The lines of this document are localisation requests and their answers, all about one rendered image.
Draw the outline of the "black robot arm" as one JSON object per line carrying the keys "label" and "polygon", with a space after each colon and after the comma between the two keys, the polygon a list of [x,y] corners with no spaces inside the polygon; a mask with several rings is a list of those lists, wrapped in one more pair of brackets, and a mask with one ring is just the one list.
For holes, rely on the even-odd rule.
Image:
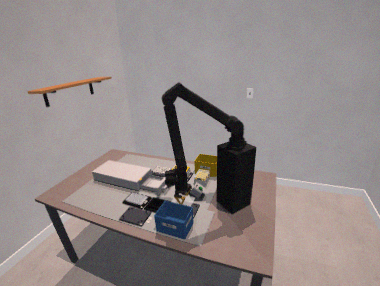
{"label": "black robot arm", "polygon": [[176,108],[175,105],[173,105],[177,97],[185,100],[215,120],[219,121],[221,124],[225,125],[225,129],[227,129],[228,132],[231,132],[229,144],[226,145],[226,149],[241,151],[247,144],[247,141],[245,141],[245,138],[243,139],[244,125],[241,121],[234,116],[231,116],[231,120],[229,115],[197,94],[193,93],[181,83],[178,82],[165,93],[167,94],[163,97],[162,102],[163,104],[165,103],[164,111],[177,167],[176,169],[165,171],[165,185],[167,185],[168,188],[175,185],[175,190],[181,191],[180,183],[185,183],[187,181],[187,164],[179,130]]}

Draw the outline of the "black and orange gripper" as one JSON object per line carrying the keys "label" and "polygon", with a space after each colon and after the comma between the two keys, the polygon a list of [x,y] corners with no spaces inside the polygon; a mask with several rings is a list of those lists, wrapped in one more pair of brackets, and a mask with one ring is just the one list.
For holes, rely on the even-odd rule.
{"label": "black and orange gripper", "polygon": [[[180,182],[178,182],[178,183],[180,183]],[[180,184],[181,184],[181,191],[175,190],[174,198],[178,201],[179,204],[183,205],[186,197],[184,197],[182,195],[188,196],[188,194],[192,188],[192,185],[188,184],[187,181],[185,183],[180,183]],[[187,192],[187,194],[186,194],[186,192]],[[178,193],[180,193],[182,195],[179,195]],[[180,203],[178,198],[182,200],[182,203]]]}

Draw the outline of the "yellow open-top bin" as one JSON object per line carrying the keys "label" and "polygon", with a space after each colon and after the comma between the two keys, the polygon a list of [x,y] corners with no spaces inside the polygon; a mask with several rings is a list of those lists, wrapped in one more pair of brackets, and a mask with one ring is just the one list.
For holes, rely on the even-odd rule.
{"label": "yellow open-top bin", "polygon": [[199,169],[209,170],[211,177],[217,176],[217,156],[199,154],[194,161],[195,174]]}

